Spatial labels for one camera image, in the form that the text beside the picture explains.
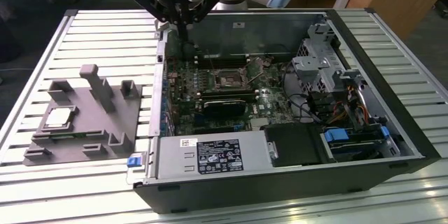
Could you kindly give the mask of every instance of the power supply label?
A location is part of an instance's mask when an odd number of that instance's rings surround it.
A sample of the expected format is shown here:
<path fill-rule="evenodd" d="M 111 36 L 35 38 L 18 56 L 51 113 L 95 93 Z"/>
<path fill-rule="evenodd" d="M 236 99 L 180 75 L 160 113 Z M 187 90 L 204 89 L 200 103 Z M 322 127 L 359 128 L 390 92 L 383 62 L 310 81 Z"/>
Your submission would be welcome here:
<path fill-rule="evenodd" d="M 240 141 L 231 139 L 198 142 L 198 167 L 200 174 L 244 170 Z"/>

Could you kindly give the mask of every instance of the floor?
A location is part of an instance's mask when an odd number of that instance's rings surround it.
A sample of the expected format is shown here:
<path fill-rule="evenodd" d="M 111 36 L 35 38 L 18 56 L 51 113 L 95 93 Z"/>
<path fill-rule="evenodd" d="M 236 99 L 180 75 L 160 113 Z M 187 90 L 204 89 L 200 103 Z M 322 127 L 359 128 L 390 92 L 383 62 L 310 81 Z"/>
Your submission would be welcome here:
<path fill-rule="evenodd" d="M 2 0 L 7 2 L 16 18 L 7 23 L 22 46 L 22 55 L 0 63 L 0 126 L 3 125 L 22 89 L 64 12 L 67 9 L 138 9 L 132 0 Z M 406 41 L 411 50 L 440 82 L 448 87 L 448 19 L 431 11 Z"/>

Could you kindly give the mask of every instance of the green circuit board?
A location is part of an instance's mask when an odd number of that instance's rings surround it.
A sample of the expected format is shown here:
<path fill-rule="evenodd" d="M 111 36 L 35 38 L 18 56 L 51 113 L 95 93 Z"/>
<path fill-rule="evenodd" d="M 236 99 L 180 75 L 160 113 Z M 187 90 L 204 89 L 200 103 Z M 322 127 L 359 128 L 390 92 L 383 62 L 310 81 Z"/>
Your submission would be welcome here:
<path fill-rule="evenodd" d="M 174 105 L 176 135 L 251 131 L 251 120 L 264 118 L 268 123 L 295 120 L 282 88 L 283 63 L 271 64 L 270 58 L 252 57 L 244 68 L 198 69 L 194 62 L 168 62 L 168 81 Z M 207 118 L 200 111 L 199 92 L 223 89 L 256 91 L 256 102 L 247 103 L 238 117 Z"/>

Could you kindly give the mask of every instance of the aluminum extrusion table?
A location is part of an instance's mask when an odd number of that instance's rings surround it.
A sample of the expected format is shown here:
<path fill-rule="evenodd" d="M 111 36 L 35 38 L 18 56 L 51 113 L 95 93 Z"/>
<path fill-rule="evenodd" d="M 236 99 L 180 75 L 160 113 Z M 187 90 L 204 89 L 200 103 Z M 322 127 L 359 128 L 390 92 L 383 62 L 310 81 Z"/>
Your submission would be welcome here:
<path fill-rule="evenodd" d="M 51 98 L 51 80 L 79 78 L 95 63 L 111 85 L 144 85 L 136 151 L 148 146 L 156 60 L 155 21 L 143 10 L 68 13 L 0 131 L 0 223 L 415 223 L 448 218 L 448 93 L 375 13 L 340 10 L 358 41 L 434 143 L 443 160 L 370 191 L 159 215 L 132 191 L 143 170 L 127 160 L 27 167 L 23 154 Z M 347 62 L 355 62 L 343 51 Z"/>

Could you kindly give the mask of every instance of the blue latch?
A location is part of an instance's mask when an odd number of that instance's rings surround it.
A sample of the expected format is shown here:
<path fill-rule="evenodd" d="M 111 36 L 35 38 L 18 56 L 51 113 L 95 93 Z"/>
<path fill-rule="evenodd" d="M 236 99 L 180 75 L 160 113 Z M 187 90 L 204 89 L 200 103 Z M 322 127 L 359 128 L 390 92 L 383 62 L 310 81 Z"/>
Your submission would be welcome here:
<path fill-rule="evenodd" d="M 128 168 L 142 166 L 142 157 L 130 157 L 128 158 Z"/>
<path fill-rule="evenodd" d="M 348 135 L 347 135 L 347 131 L 346 129 L 330 129 L 326 133 L 324 133 L 324 137 L 327 142 L 331 141 L 340 141 L 340 140 L 348 140 Z"/>
<path fill-rule="evenodd" d="M 387 129 L 386 126 L 382 126 L 382 132 L 383 132 L 383 135 L 384 135 L 384 139 L 388 139 L 390 136 L 391 136 L 391 133 L 390 133 L 390 130 Z"/>

